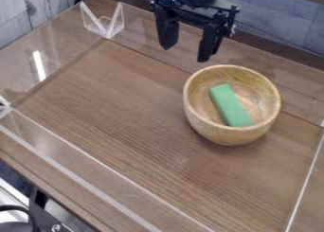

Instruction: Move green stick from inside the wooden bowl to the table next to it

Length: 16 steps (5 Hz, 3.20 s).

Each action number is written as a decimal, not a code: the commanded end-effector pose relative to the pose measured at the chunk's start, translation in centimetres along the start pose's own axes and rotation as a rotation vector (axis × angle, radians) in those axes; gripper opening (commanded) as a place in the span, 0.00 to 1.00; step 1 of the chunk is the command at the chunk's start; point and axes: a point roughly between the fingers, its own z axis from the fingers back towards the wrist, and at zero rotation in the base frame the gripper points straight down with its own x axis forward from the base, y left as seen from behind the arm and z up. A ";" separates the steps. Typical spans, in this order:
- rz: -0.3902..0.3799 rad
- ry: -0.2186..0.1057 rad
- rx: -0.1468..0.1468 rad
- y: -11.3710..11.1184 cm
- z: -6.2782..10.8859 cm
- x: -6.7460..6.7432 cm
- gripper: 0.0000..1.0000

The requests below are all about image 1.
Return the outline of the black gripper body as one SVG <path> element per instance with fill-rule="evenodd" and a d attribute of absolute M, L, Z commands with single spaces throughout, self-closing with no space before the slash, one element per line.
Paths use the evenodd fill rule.
<path fill-rule="evenodd" d="M 154 4 L 163 5 L 171 9 L 179 9 L 193 14 L 199 14 L 206 19 L 215 15 L 225 18 L 225 36 L 231 36 L 235 29 L 235 15 L 241 11 L 238 6 L 227 0 L 152 0 Z"/>

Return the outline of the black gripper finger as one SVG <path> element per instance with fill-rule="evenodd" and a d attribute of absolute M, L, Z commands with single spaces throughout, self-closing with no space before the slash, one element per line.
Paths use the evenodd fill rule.
<path fill-rule="evenodd" d="M 202 38 L 198 45 L 198 62 L 207 62 L 210 57 L 218 52 L 222 33 L 223 27 L 219 24 L 209 23 L 203 26 Z"/>
<path fill-rule="evenodd" d="M 164 50 L 168 50 L 178 41 L 179 24 L 172 13 L 162 6 L 154 7 L 158 41 Z"/>

